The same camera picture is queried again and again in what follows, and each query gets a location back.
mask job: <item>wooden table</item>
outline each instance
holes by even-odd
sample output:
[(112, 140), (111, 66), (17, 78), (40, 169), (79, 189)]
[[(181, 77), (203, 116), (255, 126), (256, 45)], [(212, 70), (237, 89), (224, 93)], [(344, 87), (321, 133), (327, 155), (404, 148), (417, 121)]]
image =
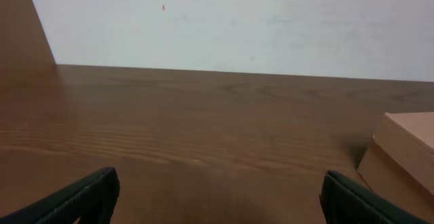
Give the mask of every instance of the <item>wooden table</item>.
[(112, 223), (325, 223), (326, 170), (432, 110), (434, 83), (60, 65), (1, 87), (0, 215), (114, 166)]

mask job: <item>box top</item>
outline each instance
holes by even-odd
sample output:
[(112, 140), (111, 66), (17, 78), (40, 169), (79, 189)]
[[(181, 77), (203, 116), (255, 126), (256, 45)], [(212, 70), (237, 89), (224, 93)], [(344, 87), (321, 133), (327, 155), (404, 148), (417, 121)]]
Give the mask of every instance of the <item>box top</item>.
[(434, 112), (386, 113), (386, 116), (413, 136), (417, 143), (434, 154)]

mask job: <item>white wall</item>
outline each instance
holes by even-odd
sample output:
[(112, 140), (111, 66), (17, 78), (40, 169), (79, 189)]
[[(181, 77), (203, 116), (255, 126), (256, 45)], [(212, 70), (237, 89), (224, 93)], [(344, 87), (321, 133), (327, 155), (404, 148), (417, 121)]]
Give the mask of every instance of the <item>white wall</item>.
[(33, 1), (58, 64), (434, 81), (434, 0)]

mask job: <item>cardboard box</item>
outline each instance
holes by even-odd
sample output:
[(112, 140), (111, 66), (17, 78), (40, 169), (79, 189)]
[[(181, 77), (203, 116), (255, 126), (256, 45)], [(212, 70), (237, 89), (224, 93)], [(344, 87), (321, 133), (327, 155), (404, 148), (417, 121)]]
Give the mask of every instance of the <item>cardboard box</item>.
[(386, 113), (357, 170), (379, 196), (434, 223), (434, 113)]

